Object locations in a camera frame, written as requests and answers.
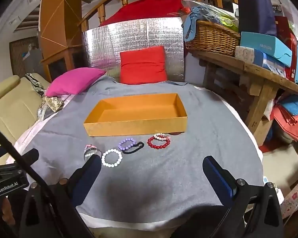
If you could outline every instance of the blue gripper pad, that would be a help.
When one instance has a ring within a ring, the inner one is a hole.
[[[222,205],[231,207],[233,202],[232,198],[237,192],[234,177],[229,171],[223,169],[212,156],[204,158],[202,167],[205,176]]]
[[[84,202],[101,168],[102,160],[100,156],[92,155],[85,165],[79,169],[80,178],[77,180],[72,190],[73,206],[79,206]]]

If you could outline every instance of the wicker basket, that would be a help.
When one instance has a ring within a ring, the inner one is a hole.
[[[195,38],[186,42],[186,48],[234,56],[235,47],[240,44],[240,39],[239,33],[227,27],[197,20]]]

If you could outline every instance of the magenta cushion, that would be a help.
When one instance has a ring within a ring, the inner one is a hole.
[[[46,91],[47,97],[77,95],[106,72],[97,68],[77,68],[58,76]]]

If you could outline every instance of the red box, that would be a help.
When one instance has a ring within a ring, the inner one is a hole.
[[[289,28],[287,17],[275,16],[277,37],[292,51],[290,68],[285,67],[288,80],[295,82],[297,69],[297,39]]]

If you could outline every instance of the human hand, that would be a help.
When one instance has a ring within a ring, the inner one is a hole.
[[[8,225],[15,225],[11,204],[6,197],[4,197],[2,202],[2,213],[3,213],[2,215],[3,221],[5,221]]]

